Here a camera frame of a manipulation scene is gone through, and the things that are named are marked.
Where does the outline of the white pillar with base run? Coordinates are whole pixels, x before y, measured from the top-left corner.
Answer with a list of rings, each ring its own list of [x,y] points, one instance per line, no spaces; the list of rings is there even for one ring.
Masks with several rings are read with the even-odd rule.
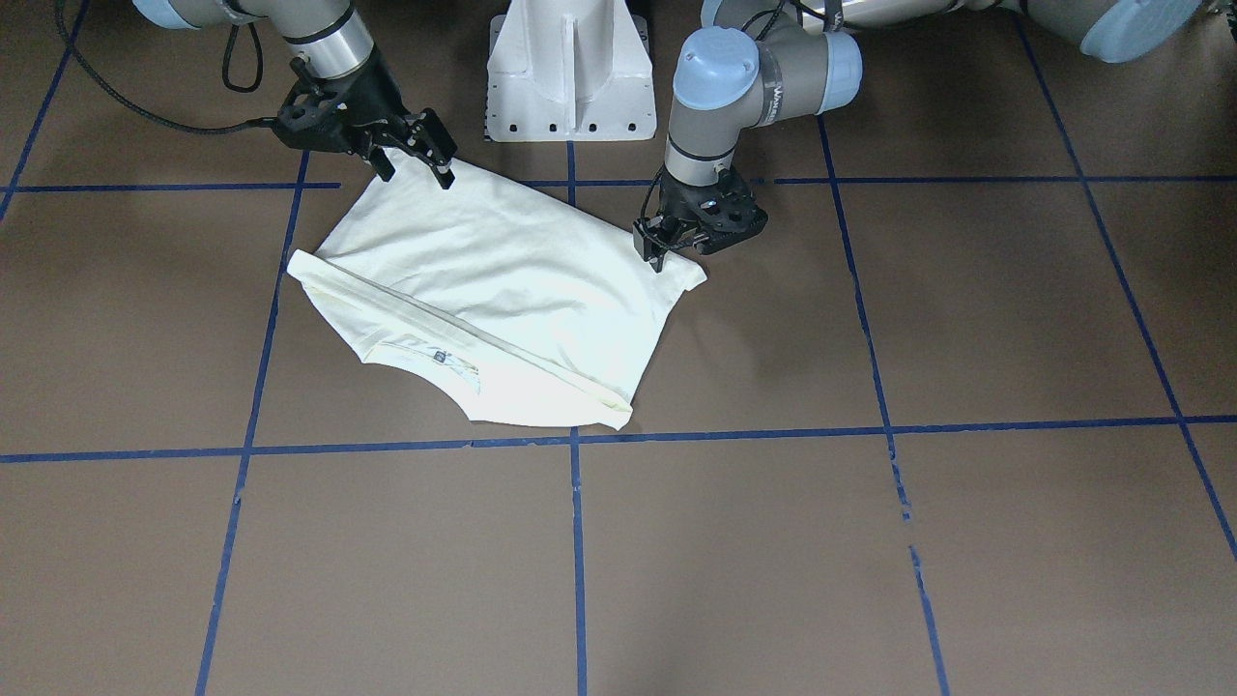
[[[657,131],[644,19],[626,1],[512,1],[489,23],[485,134],[500,143]]]

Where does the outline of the cream long-sleeve printed shirt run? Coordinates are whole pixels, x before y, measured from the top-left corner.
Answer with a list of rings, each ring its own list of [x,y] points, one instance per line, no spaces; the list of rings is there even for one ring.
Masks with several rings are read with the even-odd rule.
[[[464,161],[442,188],[390,155],[287,272],[364,363],[418,375],[473,422],[621,430],[693,260],[656,269],[632,235]]]

